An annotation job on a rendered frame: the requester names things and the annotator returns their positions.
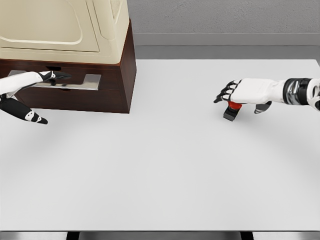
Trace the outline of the brown cabinet with cream top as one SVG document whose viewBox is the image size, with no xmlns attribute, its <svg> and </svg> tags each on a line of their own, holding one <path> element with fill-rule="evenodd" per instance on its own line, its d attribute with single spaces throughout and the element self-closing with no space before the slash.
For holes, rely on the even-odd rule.
<svg viewBox="0 0 320 240">
<path fill-rule="evenodd" d="M 99 89 L 99 74 L 30 88 L 120 91 L 130 112 L 137 67 L 127 0 L 0 0 L 1 65 L 116 71 L 118 89 Z"/>
</svg>

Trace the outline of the black switch with red button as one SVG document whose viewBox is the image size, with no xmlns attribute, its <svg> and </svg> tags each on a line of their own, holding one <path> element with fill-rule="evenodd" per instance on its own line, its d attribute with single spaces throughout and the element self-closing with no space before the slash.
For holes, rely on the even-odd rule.
<svg viewBox="0 0 320 240">
<path fill-rule="evenodd" d="M 236 103 L 233 101 L 228 101 L 228 107 L 223 113 L 223 118 L 233 122 L 237 117 L 241 108 L 242 108 L 242 104 Z"/>
</svg>

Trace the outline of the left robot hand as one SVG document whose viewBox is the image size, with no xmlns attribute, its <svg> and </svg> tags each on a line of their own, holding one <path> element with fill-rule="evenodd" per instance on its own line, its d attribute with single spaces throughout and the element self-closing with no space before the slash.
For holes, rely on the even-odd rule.
<svg viewBox="0 0 320 240">
<path fill-rule="evenodd" d="M 0 78 L 0 110 L 18 119 L 39 124 L 48 121 L 39 116 L 34 110 L 13 98 L 20 90 L 29 88 L 37 83 L 54 81 L 55 79 L 69 79 L 72 75 L 61 71 L 28 71 L 4 78 Z"/>
</svg>

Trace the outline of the plain brown wooden drawer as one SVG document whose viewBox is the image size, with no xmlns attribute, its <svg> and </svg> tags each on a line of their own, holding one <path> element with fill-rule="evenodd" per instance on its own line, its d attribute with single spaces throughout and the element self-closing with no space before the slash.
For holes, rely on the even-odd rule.
<svg viewBox="0 0 320 240">
<path fill-rule="evenodd" d="M 128 113 L 129 109 L 118 90 L 63 90 L 29 87 L 15 97 L 30 108 L 104 113 Z"/>
</svg>

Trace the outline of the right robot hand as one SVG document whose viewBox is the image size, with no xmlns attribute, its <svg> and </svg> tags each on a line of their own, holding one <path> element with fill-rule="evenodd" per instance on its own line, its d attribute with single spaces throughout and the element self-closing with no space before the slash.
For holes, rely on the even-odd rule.
<svg viewBox="0 0 320 240">
<path fill-rule="evenodd" d="M 263 78 L 243 78 L 229 82 L 215 97 L 214 103 L 230 102 L 237 105 L 255 105 L 255 114 L 268 110 L 272 104 L 270 97 L 274 81 Z"/>
</svg>

